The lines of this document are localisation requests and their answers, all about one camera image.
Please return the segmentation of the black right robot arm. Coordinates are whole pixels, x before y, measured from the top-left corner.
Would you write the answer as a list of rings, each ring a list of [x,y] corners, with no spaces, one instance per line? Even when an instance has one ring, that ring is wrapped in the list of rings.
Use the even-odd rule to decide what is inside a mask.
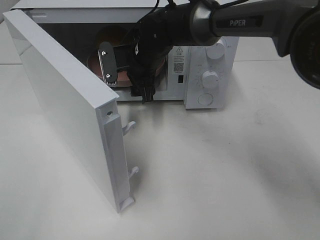
[[[151,102],[159,63],[174,46],[211,46],[222,37],[271,38],[296,73],[320,86],[320,3],[317,0],[191,0],[153,7],[133,28],[127,75],[131,95]]]

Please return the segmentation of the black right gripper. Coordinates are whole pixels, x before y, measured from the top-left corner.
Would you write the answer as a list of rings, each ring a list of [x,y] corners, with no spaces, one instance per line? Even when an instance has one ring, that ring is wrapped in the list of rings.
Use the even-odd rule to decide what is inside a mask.
[[[154,101],[156,70],[167,55],[167,38],[139,37],[132,42],[127,75],[133,84],[131,95],[142,97],[143,104]]]

